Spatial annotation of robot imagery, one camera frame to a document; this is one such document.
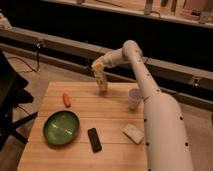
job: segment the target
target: sponge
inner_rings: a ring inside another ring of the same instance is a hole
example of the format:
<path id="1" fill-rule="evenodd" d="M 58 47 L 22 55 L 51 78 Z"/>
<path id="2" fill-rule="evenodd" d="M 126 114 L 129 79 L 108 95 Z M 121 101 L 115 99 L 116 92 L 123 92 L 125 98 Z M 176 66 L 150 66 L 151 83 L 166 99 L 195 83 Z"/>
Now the sponge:
<path id="1" fill-rule="evenodd" d="M 144 138 L 144 133 L 133 124 L 127 124 L 123 129 L 123 133 L 126 134 L 136 144 L 140 144 Z"/>

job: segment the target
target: shelf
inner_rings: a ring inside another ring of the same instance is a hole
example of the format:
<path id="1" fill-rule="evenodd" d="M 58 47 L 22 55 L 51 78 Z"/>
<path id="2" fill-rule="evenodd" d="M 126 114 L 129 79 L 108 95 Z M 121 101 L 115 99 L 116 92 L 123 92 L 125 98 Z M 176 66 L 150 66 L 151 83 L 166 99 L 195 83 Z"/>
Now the shelf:
<path id="1" fill-rule="evenodd" d="M 103 10 L 121 14 L 128 14 L 138 17 L 159 19 L 168 22 L 192 25 L 204 28 L 213 28 L 213 23 L 200 24 L 198 20 L 187 19 L 180 14 L 184 0 L 179 0 L 176 7 L 176 13 L 171 13 L 172 0 L 168 0 L 165 7 L 160 6 L 160 0 L 153 3 L 153 13 L 144 15 L 145 0 L 86 0 L 83 4 L 79 5 L 75 0 L 43 0 L 52 3 L 59 3 L 65 5 L 73 5 L 83 8 L 90 8 L 95 10 Z"/>

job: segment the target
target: floor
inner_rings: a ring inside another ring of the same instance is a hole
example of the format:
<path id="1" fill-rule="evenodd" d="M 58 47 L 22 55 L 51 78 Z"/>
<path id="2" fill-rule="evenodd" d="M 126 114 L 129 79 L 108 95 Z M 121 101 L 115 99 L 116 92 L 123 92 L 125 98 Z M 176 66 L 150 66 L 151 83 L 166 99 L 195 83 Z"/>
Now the floor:
<path id="1" fill-rule="evenodd" d="M 6 57 L 15 56 L 5 53 Z M 20 57 L 35 67 L 34 60 Z M 16 59 L 8 59 L 14 69 L 18 71 L 29 70 L 29 68 L 21 61 Z M 38 73 L 20 73 L 29 81 L 27 90 L 33 95 L 32 104 L 22 104 L 21 107 L 29 113 L 39 110 L 42 97 L 50 81 L 94 81 L 92 77 L 81 75 L 55 66 L 40 64 Z M 191 154 L 195 171 L 212 171 L 213 170 L 213 125 L 212 111 L 189 106 L 180 103 L 183 111 Z M 26 113 L 22 109 L 14 109 L 14 119 L 25 116 Z M 28 122 L 19 129 L 22 135 L 28 137 L 33 121 Z M 15 138 L 10 137 L 0 152 L 0 171 L 15 171 L 21 158 L 24 145 Z"/>

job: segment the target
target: wooden table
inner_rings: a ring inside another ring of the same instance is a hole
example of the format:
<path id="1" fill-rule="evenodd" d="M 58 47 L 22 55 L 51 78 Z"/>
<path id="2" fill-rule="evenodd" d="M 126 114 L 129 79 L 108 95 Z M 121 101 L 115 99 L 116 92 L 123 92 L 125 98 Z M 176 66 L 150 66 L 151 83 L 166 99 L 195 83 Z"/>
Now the wooden table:
<path id="1" fill-rule="evenodd" d="M 144 130 L 143 103 L 138 110 L 128 109 L 128 91 L 135 83 L 110 83 L 107 94 L 100 94 L 95 82 L 52 82 L 44 96 L 31 130 L 18 170 L 58 171 L 145 171 L 147 158 L 144 142 L 134 144 L 122 129 L 128 123 Z M 49 147 L 43 137 L 43 125 L 56 111 L 66 109 L 62 93 L 71 99 L 68 110 L 80 119 L 77 138 L 63 147 Z M 93 153 L 87 130 L 95 127 L 102 151 Z"/>

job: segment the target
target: remote control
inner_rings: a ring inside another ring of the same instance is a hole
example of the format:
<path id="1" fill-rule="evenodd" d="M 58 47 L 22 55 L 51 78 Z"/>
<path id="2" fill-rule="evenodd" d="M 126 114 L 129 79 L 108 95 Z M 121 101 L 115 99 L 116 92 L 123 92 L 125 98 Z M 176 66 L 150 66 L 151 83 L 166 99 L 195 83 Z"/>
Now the remote control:
<path id="1" fill-rule="evenodd" d="M 96 129 L 91 128 L 87 131 L 87 133 L 89 136 L 89 140 L 90 140 L 93 152 L 95 153 L 95 152 L 102 150 L 102 146 L 101 146 Z"/>

